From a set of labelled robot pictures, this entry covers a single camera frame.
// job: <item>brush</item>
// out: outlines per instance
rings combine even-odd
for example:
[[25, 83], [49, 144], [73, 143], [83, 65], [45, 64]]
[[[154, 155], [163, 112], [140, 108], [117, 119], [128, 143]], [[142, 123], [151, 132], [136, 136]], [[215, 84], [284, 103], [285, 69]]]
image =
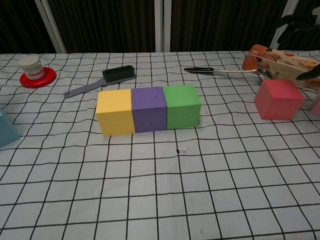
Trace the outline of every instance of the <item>brush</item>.
[[65, 99], [77, 96], [79, 94], [83, 94], [86, 92], [89, 92], [91, 90], [95, 90], [100, 87], [105, 87], [109, 86], [112, 84], [118, 84], [122, 83], [124, 81], [128, 81], [131, 79], [134, 79], [135, 76], [135, 69], [131, 65], [127, 66], [121, 66], [121, 67], [116, 67], [112, 69], [107, 69], [102, 71], [103, 78], [99, 79], [98, 81], [81, 86], [76, 89], [72, 89], [70, 91], [66, 91], [63, 96]]

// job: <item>yellow cube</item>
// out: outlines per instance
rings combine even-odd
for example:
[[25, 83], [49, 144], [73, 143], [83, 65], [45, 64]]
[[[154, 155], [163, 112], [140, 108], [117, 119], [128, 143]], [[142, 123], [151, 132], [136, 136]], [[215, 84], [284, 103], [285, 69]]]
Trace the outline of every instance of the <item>yellow cube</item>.
[[135, 133], [131, 89], [100, 91], [95, 114], [104, 136]]

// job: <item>blue cube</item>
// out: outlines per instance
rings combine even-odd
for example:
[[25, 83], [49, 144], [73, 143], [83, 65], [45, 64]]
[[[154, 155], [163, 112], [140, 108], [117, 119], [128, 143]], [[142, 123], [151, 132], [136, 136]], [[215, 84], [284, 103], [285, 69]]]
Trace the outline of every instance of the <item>blue cube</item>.
[[0, 148], [20, 138], [15, 126], [0, 108]]

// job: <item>food package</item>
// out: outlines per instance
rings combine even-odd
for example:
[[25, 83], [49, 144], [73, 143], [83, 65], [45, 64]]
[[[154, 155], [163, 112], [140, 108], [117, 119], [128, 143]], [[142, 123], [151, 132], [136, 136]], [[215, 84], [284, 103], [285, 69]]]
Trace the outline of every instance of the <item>food package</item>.
[[312, 93], [320, 92], [320, 76], [309, 80], [297, 80], [297, 76], [308, 72], [320, 62], [290, 52], [274, 50], [261, 45], [254, 45], [245, 57], [242, 68], [252, 70], [264, 68], [276, 79], [288, 79], [300, 88]]

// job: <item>pink cube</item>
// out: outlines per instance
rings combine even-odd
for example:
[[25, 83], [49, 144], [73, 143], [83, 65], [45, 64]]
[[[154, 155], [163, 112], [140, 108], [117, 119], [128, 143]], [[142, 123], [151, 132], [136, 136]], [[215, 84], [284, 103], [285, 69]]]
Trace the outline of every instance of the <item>pink cube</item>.
[[265, 79], [254, 99], [261, 119], [290, 120], [304, 97], [296, 85], [286, 79]]
[[313, 115], [320, 116], [320, 93], [315, 97], [310, 111]]

